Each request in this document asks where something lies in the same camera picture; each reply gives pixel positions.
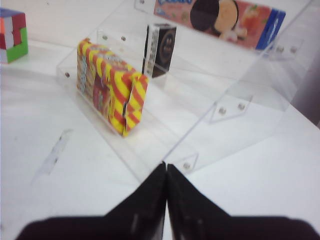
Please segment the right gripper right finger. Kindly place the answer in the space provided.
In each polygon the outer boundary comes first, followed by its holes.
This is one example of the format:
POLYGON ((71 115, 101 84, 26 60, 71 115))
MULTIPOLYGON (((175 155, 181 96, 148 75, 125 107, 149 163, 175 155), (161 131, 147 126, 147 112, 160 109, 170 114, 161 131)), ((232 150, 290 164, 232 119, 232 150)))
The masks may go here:
POLYGON ((284 216, 233 216, 167 165, 167 203, 174 240, 318 240, 306 221, 284 216))

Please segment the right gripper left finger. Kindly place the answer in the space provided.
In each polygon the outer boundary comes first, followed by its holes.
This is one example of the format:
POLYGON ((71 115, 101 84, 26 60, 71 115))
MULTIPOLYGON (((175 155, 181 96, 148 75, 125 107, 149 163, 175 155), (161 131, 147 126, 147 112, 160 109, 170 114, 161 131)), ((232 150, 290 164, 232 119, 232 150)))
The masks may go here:
POLYGON ((105 215, 60 216, 33 221, 18 240, 161 240, 166 210, 166 164, 105 215))

